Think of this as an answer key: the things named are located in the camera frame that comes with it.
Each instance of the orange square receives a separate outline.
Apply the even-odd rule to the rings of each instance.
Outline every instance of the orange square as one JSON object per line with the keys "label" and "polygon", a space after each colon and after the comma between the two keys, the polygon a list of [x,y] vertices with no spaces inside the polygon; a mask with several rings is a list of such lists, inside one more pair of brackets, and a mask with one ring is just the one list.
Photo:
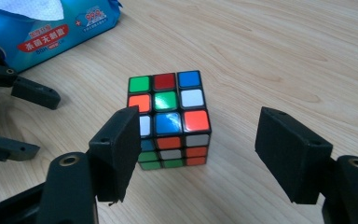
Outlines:
{"label": "orange square", "polygon": [[185,112],[185,128],[189,132],[207,131],[210,129],[208,114],[205,110]]}
{"label": "orange square", "polygon": [[150,111],[150,95],[134,95],[129,98],[129,106],[138,105],[139,112],[149,112]]}
{"label": "orange square", "polygon": [[158,138],[157,146],[159,149],[179,148],[182,146],[180,137]]}
{"label": "orange square", "polygon": [[206,163],[205,157],[189,158],[186,160],[186,165],[202,165]]}
{"label": "orange square", "polygon": [[201,157],[206,156],[207,147],[188,147],[186,149],[187,157]]}

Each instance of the table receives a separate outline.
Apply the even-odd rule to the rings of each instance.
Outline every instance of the table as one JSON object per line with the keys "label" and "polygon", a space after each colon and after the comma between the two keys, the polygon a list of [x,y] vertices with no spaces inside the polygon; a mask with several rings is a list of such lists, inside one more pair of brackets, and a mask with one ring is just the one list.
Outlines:
{"label": "table", "polygon": [[213,137],[206,165],[145,172],[100,223],[323,223],[291,204],[255,153],[261,106],[358,156],[358,1],[123,0],[115,29],[22,73],[57,90],[57,110],[0,89],[0,135],[41,146],[0,162],[0,201],[42,183],[49,163],[126,106],[128,78],[200,70]]}

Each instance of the puzzle cube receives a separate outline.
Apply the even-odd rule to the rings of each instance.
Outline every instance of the puzzle cube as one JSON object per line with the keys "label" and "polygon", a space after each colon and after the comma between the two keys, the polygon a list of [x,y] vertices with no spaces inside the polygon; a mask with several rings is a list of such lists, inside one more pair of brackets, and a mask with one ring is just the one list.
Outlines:
{"label": "puzzle cube", "polygon": [[206,163],[211,122],[200,71],[131,77],[127,106],[139,106],[144,170]]}

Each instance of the green tile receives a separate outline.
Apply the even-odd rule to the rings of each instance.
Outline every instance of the green tile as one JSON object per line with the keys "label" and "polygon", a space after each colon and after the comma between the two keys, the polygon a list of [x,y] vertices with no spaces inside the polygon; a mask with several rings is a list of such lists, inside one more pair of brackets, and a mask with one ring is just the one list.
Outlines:
{"label": "green tile", "polygon": [[174,91],[158,92],[155,94],[155,109],[174,110],[177,108],[176,93]]}
{"label": "green tile", "polygon": [[157,161],[158,155],[156,152],[141,152],[138,161]]}
{"label": "green tile", "polygon": [[163,161],[163,164],[165,168],[174,168],[185,165],[182,160]]}
{"label": "green tile", "polygon": [[150,77],[130,78],[130,92],[140,92],[150,90]]}
{"label": "green tile", "polygon": [[144,170],[156,170],[161,168],[161,163],[159,161],[140,162],[139,165]]}

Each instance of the wet wipes package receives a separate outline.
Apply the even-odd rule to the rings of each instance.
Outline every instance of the wet wipes package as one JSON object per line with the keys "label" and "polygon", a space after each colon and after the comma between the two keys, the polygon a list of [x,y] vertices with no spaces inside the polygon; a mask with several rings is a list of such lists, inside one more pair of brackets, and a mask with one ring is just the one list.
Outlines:
{"label": "wet wipes package", "polygon": [[1,0],[0,53],[18,72],[116,26],[117,0]]}

